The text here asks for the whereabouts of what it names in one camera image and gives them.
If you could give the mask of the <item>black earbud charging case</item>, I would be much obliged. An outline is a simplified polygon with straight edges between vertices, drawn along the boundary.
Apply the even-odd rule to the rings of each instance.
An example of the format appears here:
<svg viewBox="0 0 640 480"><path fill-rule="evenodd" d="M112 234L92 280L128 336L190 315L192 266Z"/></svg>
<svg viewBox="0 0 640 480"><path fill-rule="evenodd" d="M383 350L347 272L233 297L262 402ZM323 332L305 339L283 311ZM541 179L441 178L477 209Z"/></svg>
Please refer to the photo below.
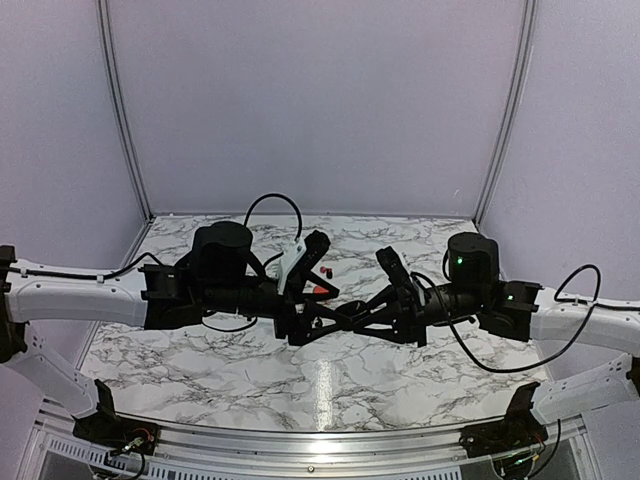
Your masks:
<svg viewBox="0 0 640 480"><path fill-rule="evenodd" d="M367 303L361 300L354 300L344 303L335 309L337 313L348 317L351 321L356 321L369 314Z"/></svg>

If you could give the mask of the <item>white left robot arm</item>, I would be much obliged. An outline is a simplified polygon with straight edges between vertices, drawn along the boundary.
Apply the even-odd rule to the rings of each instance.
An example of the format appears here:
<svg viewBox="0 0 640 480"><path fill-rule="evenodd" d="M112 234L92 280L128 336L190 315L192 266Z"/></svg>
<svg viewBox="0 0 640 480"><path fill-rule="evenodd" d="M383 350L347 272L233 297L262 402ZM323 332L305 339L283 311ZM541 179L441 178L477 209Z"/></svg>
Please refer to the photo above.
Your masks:
<svg viewBox="0 0 640 480"><path fill-rule="evenodd" d="M209 314L238 314L274 322L275 334L301 346L351 320L323 306L338 296L313 271L330 240L318 230L297 238L279 259L276 274L252 252L253 234L234 221L196 230L191 250L173 265L144 263L101 274L50 271L1 248L1 362L64 406L106 445L125 438L109 388L84 377L37 336L44 320L98 321L171 331L201 324Z"/></svg>

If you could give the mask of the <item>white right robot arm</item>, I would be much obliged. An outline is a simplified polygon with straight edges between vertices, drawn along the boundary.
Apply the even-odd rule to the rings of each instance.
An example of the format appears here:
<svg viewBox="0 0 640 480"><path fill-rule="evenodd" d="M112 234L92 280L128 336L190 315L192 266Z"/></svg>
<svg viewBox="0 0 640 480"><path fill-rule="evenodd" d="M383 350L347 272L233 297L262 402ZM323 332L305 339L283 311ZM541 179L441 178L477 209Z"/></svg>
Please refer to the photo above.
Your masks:
<svg viewBox="0 0 640 480"><path fill-rule="evenodd" d="M614 360L558 382L533 382L513 394L506 418L495 438L515 448L529 437L535 424L549 425L584 412L639 398L639 304L600 300L602 274L595 265L578 273L595 274L589 297L569 295L563 288L539 283L504 281L500 277L499 247L479 233L451 236L445 251L447 283L437 285L420 272L406 269L391 247L376 253L390 286L357 307L355 332L397 343L424 346L428 327L446 327L465 355L487 373L498 373L477 358L455 325L475 318L481 330L508 340L557 340L564 346L547 357L552 362L574 344L615 350Z"/></svg>

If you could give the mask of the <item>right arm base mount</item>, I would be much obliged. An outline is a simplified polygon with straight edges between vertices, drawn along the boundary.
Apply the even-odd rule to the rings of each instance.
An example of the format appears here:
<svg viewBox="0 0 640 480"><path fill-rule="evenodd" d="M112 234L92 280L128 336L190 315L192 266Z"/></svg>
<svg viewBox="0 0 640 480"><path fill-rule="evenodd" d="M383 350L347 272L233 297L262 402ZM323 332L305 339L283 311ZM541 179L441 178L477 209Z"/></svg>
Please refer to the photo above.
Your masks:
<svg viewBox="0 0 640 480"><path fill-rule="evenodd" d="M546 441L546 427L532 414L532 398L540 386L532 382L518 387L501 419L463 427L459 445L467 456L494 455Z"/></svg>

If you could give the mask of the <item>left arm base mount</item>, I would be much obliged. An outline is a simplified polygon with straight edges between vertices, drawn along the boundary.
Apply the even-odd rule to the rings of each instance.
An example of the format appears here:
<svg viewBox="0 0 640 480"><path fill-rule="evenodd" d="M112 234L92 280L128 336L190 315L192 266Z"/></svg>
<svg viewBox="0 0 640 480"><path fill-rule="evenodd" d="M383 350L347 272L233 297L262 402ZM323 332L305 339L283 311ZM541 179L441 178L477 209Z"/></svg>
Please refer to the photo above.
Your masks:
<svg viewBox="0 0 640 480"><path fill-rule="evenodd" d="M119 452L136 439L140 445L131 450L143 455L152 455L155 451L160 427L153 422L123 417L116 413L110 388L100 380L94 381L97 400L89 413L84 416L73 415L73 435L76 438L112 447Z"/></svg>

